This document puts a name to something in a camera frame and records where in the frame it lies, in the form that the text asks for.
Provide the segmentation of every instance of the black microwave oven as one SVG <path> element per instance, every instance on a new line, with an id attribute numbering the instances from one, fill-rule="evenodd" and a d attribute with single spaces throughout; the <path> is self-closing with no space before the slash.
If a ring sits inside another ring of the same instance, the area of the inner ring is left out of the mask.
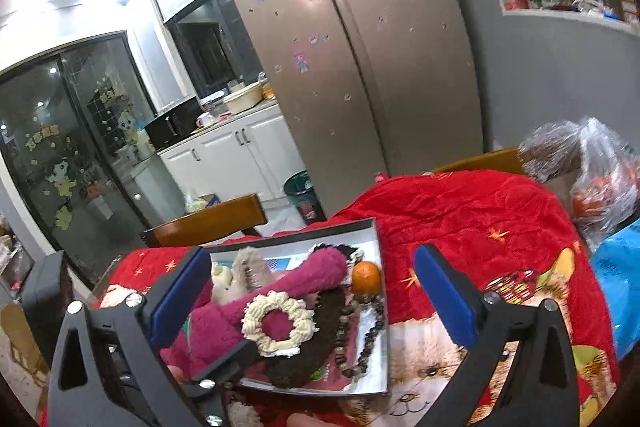
<path id="1" fill-rule="evenodd" d="M 195 131 L 196 120 L 203 111 L 196 96 L 169 108 L 146 125 L 149 141 L 160 152 L 188 138 Z"/>

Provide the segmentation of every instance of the blue gripper pad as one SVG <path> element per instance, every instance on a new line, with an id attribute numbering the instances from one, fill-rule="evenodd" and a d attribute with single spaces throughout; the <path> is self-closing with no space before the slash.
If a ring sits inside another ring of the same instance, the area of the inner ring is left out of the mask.
<path id="1" fill-rule="evenodd" d="M 155 349 L 174 343 L 194 302 L 211 277 L 209 252 L 196 248 L 195 252 L 192 250 L 184 256 L 173 272 L 158 279 L 146 295 L 149 307 L 145 317 L 147 338 Z"/>
<path id="2" fill-rule="evenodd" d="M 453 270 L 433 245 L 418 247 L 415 251 L 414 269 L 451 340 L 459 346 L 472 349 L 478 341 L 476 312 L 452 280 L 452 276 L 466 279 L 466 275 Z"/>

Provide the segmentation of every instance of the white cabinet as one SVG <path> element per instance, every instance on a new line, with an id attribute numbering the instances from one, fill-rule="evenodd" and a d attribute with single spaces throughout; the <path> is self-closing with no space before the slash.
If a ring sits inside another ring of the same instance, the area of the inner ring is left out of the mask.
<path id="1" fill-rule="evenodd" d="M 269 182 L 273 196 L 283 197 L 284 182 L 296 172 L 303 171 L 305 165 L 280 108 L 269 107 L 242 118 L 238 123 L 242 139 Z"/>
<path id="2" fill-rule="evenodd" d="M 223 201 L 255 192 L 284 196 L 284 182 L 305 169 L 280 107 L 273 105 L 203 132 L 161 152 L 183 192 Z"/>

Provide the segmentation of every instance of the yellow star pattern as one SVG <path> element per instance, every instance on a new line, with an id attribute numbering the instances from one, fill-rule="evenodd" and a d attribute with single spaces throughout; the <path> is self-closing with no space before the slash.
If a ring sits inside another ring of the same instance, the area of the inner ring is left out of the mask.
<path id="1" fill-rule="evenodd" d="M 420 287 L 420 281 L 418 281 L 418 276 L 415 274 L 413 268 L 409 269 L 409 277 L 402 279 L 400 282 L 406 282 L 406 289 L 411 288 L 414 284 L 418 286 L 418 288 Z"/>
<path id="2" fill-rule="evenodd" d="M 507 235 L 509 233 L 509 230 L 507 230 L 506 232 L 498 232 L 497 230 L 495 230 L 494 228 L 490 228 L 489 229 L 489 238 L 491 239 L 495 239 L 496 241 L 500 241 L 501 243 L 505 242 L 504 236 Z"/>

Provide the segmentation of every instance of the green trash bin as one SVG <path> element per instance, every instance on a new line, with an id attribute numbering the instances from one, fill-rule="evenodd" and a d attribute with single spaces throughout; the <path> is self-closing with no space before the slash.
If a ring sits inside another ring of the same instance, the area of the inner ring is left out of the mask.
<path id="1" fill-rule="evenodd" d="M 287 200 L 298 209 L 306 225 L 326 221 L 322 206 L 320 206 L 314 191 L 314 184 L 306 171 L 298 172 L 285 181 L 283 190 L 287 195 Z"/>

